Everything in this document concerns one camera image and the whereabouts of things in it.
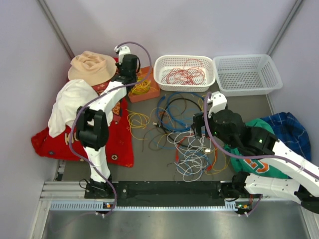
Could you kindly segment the white oval perforated basket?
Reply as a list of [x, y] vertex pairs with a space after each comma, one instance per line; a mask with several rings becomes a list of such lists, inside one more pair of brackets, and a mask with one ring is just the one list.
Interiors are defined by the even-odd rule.
[[163, 55], [154, 64], [154, 79], [161, 90], [205, 92], [215, 83], [212, 59], [193, 55]]

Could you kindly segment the orange square box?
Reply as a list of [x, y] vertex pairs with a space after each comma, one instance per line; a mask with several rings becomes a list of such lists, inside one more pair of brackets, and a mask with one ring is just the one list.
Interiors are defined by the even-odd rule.
[[160, 95], [160, 88], [154, 79], [152, 66], [143, 67], [138, 72], [138, 82], [141, 81], [151, 69], [150, 75], [140, 84], [136, 84], [128, 93], [131, 103], [149, 100]]

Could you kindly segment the red patterned cloth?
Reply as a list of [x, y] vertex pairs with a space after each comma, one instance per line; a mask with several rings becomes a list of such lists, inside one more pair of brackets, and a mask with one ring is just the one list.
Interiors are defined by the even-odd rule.
[[[132, 137], [130, 134], [129, 122], [127, 119], [128, 103], [121, 99], [112, 109], [113, 116], [109, 126], [109, 139], [106, 144], [106, 155], [108, 163], [124, 167], [132, 167], [134, 155], [132, 149]], [[59, 136], [52, 138], [49, 136], [49, 128], [43, 129], [31, 137], [31, 144], [35, 153], [41, 157], [48, 157], [58, 160], [79, 161], [80, 158], [74, 155], [69, 144], [82, 156], [86, 153], [81, 146], [72, 127], [66, 127], [65, 131]]]

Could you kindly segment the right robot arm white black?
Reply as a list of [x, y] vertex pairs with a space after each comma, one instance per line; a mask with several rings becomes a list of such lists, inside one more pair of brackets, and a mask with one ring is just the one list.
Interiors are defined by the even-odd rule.
[[319, 168], [288, 148], [274, 134], [258, 126], [246, 126], [241, 116], [231, 110], [197, 113], [191, 128], [195, 137], [205, 130], [210, 139], [218, 138], [237, 148], [240, 152], [237, 159], [257, 159], [288, 176], [279, 179], [239, 172], [231, 183], [221, 186], [221, 196], [273, 196], [296, 202], [313, 213], [319, 212]]

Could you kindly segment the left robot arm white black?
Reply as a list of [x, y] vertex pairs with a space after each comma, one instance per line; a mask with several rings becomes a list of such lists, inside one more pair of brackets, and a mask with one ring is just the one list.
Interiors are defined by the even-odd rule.
[[107, 180], [111, 172], [107, 165], [106, 143], [108, 124], [112, 121], [112, 109], [124, 98], [137, 82], [140, 60], [137, 55], [125, 54], [116, 64], [117, 74], [111, 78], [100, 99], [87, 106], [76, 123], [76, 137], [90, 161], [91, 176], [86, 182], [86, 199], [104, 199], [114, 196], [113, 185]]

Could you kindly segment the white rectangular mesh basket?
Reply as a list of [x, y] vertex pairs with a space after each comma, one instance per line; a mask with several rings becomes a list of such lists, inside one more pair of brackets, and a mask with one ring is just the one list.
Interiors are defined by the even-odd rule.
[[219, 90], [227, 97], [267, 95], [283, 87], [278, 69], [267, 54], [213, 58]]

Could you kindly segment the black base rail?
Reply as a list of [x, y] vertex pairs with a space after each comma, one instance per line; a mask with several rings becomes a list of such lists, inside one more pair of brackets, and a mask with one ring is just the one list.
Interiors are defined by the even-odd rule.
[[224, 200], [249, 198], [244, 189], [236, 189], [230, 182], [220, 181], [121, 181], [113, 182], [113, 192], [107, 183], [87, 181], [86, 199], [117, 199], [117, 206], [122, 207], [188, 207], [220, 206]]

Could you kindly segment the blue plaid cloth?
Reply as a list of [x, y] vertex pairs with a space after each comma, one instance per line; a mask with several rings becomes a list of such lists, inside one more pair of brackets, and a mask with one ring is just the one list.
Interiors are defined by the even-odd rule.
[[308, 161], [312, 160], [311, 143], [307, 130], [292, 113], [277, 113], [262, 118], [287, 147]]

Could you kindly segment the beige bucket hat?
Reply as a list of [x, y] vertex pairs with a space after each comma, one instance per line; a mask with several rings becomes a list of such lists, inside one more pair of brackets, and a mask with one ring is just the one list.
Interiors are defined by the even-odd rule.
[[75, 56], [70, 64], [68, 80], [84, 80], [90, 86], [109, 81], [117, 71], [113, 57], [91, 51]]

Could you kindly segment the green shirt orange logo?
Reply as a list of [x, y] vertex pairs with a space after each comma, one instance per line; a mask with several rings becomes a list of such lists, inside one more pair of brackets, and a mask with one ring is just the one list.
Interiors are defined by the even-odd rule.
[[[274, 133], [271, 126], [265, 122], [263, 119], [254, 119], [246, 123], [246, 126], [258, 126], [266, 129], [270, 133]], [[231, 164], [236, 173], [248, 172], [253, 173], [258, 176], [279, 178], [279, 179], [289, 179], [289, 176], [278, 170], [277, 168], [262, 162], [257, 159], [237, 159], [234, 157], [230, 158]]]

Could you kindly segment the white t-shirt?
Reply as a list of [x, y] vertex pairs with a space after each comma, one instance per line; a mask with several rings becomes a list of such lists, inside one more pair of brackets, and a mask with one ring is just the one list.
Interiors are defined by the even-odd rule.
[[83, 79], [70, 80], [56, 96], [48, 121], [49, 136], [55, 138], [72, 127], [79, 107], [96, 98], [108, 86], [108, 81], [90, 86]]

